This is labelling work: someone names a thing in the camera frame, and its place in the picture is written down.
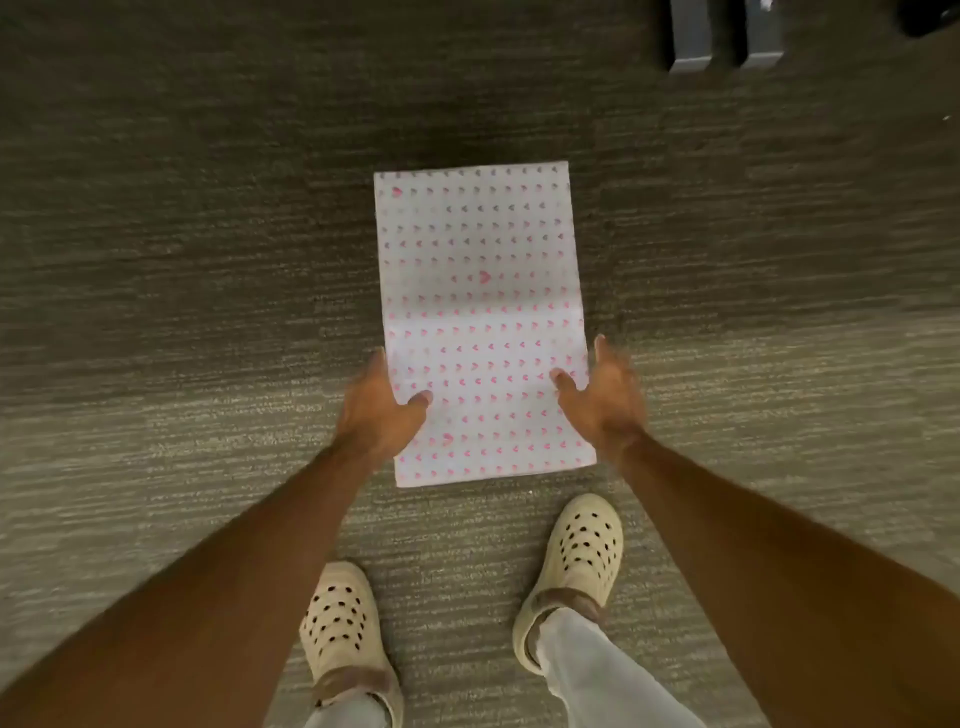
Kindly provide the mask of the person's right hand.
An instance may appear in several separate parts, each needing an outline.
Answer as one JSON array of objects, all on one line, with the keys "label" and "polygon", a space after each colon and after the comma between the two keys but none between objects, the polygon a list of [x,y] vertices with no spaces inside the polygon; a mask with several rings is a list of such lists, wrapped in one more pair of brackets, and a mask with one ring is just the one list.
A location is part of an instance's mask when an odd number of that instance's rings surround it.
[{"label": "person's right hand", "polygon": [[646,406],[639,376],[628,356],[604,334],[593,342],[593,363],[577,409],[560,409],[599,458],[618,469],[645,434]]}]

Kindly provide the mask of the person's left hand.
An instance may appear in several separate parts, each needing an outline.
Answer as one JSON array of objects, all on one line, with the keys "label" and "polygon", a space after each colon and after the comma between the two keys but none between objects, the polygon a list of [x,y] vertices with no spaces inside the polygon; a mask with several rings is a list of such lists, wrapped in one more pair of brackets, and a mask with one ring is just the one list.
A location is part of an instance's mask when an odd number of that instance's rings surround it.
[{"label": "person's left hand", "polygon": [[386,350],[378,346],[366,367],[345,390],[333,444],[352,454],[371,471],[378,470],[399,455],[426,422],[426,418],[405,418],[402,406],[406,403],[397,400]]}]

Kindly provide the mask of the white cloth with pink hearts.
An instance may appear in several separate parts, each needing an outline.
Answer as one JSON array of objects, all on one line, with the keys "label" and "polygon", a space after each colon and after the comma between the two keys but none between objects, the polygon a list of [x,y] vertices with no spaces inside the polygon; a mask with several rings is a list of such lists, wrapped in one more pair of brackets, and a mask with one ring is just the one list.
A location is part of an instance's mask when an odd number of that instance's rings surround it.
[{"label": "white cloth with pink hearts", "polygon": [[373,176],[390,384],[430,391],[398,488],[593,466],[550,379],[589,380],[566,161]]}]

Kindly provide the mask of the person's right forearm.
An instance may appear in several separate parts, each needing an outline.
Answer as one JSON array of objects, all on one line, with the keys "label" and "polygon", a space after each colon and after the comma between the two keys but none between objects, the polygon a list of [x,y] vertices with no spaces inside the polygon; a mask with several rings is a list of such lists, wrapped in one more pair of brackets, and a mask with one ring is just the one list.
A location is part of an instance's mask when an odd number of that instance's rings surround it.
[{"label": "person's right forearm", "polygon": [[641,428],[630,485],[773,728],[960,728],[960,596]]}]

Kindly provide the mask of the person's left forearm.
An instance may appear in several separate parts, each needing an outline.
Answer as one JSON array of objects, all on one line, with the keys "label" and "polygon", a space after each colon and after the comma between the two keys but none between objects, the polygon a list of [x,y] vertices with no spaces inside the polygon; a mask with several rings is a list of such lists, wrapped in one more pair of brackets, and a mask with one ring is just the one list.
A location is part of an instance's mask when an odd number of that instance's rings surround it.
[{"label": "person's left forearm", "polygon": [[347,511],[376,468],[339,438],[0,694],[0,728],[260,728]]}]

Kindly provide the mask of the person's right cream clog shoe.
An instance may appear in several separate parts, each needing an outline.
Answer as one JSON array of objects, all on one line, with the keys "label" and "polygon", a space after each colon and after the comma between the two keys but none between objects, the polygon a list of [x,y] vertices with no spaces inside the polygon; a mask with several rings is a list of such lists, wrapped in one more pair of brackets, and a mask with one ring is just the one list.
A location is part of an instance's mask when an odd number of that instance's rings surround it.
[{"label": "person's right cream clog shoe", "polygon": [[529,673],[544,671],[530,647],[546,617],[572,609],[594,625],[602,620],[623,560],[621,520],[595,493],[575,496],[562,509],[547,541],[538,577],[514,620],[515,657]]}]

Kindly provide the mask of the person's cream clog shoe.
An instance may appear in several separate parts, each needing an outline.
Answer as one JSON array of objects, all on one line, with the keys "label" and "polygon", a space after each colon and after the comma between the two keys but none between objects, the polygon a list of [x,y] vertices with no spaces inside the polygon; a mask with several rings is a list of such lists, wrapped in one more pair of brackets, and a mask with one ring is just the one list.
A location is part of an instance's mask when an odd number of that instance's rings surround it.
[{"label": "person's cream clog shoe", "polygon": [[313,717],[368,700],[358,728],[403,728],[399,675],[383,643],[374,591],[358,565],[324,567],[298,635],[313,680]]},{"label": "person's cream clog shoe", "polygon": [[595,493],[575,496],[562,509],[547,541],[538,577],[514,620],[515,657],[529,673],[544,671],[530,647],[546,617],[572,609],[594,625],[602,620],[623,560],[621,520]]}]

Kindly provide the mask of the person's left cream clog shoe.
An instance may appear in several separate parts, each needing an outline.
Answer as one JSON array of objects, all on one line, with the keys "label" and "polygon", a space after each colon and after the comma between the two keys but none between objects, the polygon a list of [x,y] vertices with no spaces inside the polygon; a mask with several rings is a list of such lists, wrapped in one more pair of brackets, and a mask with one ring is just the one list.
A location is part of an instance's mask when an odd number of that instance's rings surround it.
[{"label": "person's left cream clog shoe", "polygon": [[313,680],[313,717],[368,700],[358,728],[403,728],[399,675],[383,643],[374,591],[358,565],[324,567],[298,635]]}]

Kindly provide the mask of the person's right white trouser leg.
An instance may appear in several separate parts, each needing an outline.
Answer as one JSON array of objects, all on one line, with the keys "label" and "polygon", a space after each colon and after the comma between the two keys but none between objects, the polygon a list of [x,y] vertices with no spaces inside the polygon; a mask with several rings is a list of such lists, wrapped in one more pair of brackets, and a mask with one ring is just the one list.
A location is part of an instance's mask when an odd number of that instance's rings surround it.
[{"label": "person's right white trouser leg", "polygon": [[603,631],[570,608],[550,613],[535,649],[569,728],[707,728]]}]

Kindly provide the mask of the person's white trouser leg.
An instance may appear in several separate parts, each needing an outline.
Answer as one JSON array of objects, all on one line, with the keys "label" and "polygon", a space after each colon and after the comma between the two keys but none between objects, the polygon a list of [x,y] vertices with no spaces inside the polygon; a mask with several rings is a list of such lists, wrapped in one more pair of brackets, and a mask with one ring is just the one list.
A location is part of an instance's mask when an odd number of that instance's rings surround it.
[{"label": "person's white trouser leg", "polygon": [[603,631],[570,608],[550,613],[535,649],[569,728],[707,728]]},{"label": "person's white trouser leg", "polygon": [[393,728],[386,705],[375,695],[355,693],[317,706],[303,728]]}]

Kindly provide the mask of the person's left white trouser leg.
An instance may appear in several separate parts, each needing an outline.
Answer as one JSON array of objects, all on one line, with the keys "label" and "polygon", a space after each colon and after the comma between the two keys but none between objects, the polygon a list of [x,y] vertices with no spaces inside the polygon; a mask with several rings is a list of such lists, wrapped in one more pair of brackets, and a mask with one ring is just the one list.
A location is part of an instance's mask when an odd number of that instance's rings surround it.
[{"label": "person's left white trouser leg", "polygon": [[317,706],[303,728],[393,728],[386,705],[375,695],[355,693]]}]

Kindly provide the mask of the dark furniture leg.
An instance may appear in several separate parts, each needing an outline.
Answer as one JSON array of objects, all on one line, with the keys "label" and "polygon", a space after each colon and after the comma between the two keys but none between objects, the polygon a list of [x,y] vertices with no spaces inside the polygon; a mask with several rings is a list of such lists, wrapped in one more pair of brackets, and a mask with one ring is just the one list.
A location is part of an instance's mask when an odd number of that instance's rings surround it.
[{"label": "dark furniture leg", "polygon": [[774,67],[785,54],[782,0],[742,0],[743,69]]},{"label": "dark furniture leg", "polygon": [[710,0],[669,0],[672,74],[706,70],[713,59]]}]

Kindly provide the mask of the black object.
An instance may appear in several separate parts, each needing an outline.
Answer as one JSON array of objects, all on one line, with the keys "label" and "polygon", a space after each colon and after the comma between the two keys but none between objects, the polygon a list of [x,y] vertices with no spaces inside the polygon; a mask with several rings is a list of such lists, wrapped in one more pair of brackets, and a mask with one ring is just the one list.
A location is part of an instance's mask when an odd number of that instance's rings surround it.
[{"label": "black object", "polygon": [[912,39],[960,22],[960,0],[896,0],[896,21]]}]

